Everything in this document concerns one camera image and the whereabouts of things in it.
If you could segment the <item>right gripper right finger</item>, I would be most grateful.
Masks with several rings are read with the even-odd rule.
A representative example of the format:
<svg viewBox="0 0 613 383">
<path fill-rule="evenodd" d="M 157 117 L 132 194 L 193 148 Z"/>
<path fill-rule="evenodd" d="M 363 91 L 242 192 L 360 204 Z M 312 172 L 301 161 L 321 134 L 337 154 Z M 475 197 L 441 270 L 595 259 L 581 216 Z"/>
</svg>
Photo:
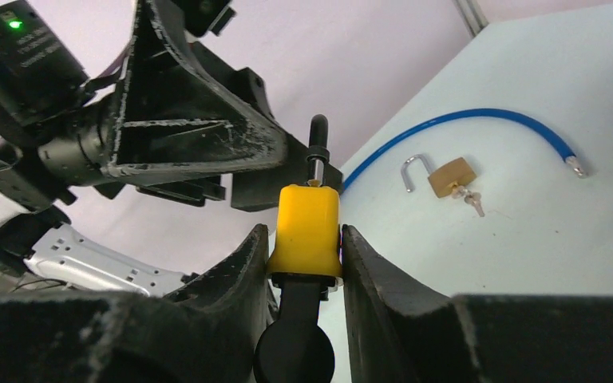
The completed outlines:
<svg viewBox="0 0 613 383">
<path fill-rule="evenodd" d="M 613 382 L 613 296 L 445 296 L 342 229 L 354 382 Z"/>
</svg>

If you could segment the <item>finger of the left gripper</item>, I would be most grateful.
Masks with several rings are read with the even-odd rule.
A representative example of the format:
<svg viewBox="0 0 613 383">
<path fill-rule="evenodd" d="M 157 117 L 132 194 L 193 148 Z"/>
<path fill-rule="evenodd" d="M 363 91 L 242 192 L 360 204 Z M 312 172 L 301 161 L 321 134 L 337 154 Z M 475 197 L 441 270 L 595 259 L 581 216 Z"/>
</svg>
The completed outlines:
<svg viewBox="0 0 613 383">
<path fill-rule="evenodd" d="M 256 212 L 278 207 L 282 188 L 307 182 L 307 146 L 287 134 L 287 157 L 276 168 L 236 173 L 232 177 L 231 207 Z"/>
</svg>

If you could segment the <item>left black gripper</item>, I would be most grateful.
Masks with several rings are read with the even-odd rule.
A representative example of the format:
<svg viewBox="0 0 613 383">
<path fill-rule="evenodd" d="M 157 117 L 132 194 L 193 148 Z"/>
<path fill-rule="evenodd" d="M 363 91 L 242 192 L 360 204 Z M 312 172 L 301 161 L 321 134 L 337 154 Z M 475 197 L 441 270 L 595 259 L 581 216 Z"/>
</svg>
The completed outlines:
<svg viewBox="0 0 613 383">
<path fill-rule="evenodd" d="M 234 17 L 228 1 L 139 1 L 115 90 L 53 120 L 42 163 L 73 186 L 113 198 L 124 186 L 194 207 L 225 199 L 225 173 L 276 168 L 288 137 L 262 81 L 200 38 Z"/>
</svg>

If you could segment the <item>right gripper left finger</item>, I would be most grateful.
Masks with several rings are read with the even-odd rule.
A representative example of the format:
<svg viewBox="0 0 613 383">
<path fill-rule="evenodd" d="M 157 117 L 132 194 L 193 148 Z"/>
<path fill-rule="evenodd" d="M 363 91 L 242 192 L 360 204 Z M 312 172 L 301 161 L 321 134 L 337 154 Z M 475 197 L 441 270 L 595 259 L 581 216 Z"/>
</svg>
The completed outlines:
<svg viewBox="0 0 613 383">
<path fill-rule="evenodd" d="M 0 294 L 0 382 L 252 382 L 267 326 L 268 230 L 164 298 Z"/>
</svg>

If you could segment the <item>yellow black padlock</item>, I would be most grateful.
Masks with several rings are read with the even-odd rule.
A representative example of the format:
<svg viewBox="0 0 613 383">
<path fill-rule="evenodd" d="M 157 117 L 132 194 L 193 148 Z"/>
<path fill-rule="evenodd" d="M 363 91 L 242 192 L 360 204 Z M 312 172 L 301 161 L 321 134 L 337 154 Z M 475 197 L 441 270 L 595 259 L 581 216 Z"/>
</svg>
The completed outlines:
<svg viewBox="0 0 613 383">
<path fill-rule="evenodd" d="M 255 347 L 258 382 L 329 382 L 334 376 L 334 348 L 318 325 L 321 303 L 342 282 L 340 198 L 326 185 L 327 139 L 327 118 L 313 116 L 306 180 L 279 195 L 275 246 L 267 261 L 267 276 L 280 290 L 279 312 Z"/>
</svg>

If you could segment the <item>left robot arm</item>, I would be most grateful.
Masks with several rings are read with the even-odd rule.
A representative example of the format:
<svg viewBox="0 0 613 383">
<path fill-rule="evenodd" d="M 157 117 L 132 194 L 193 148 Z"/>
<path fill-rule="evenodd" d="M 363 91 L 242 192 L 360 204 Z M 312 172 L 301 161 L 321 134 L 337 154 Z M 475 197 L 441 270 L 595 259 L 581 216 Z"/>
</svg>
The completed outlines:
<svg viewBox="0 0 613 383">
<path fill-rule="evenodd" d="M 162 297 L 189 280 L 75 231 L 55 207 L 74 187 L 125 186 L 202 207 L 276 207 L 309 179 L 342 191 L 317 116 L 303 144 L 275 120 L 263 79 L 200 43 L 235 12 L 226 1 L 139 1 L 132 35 L 90 78 L 26 1 L 0 6 L 0 271 L 88 290 Z"/>
</svg>

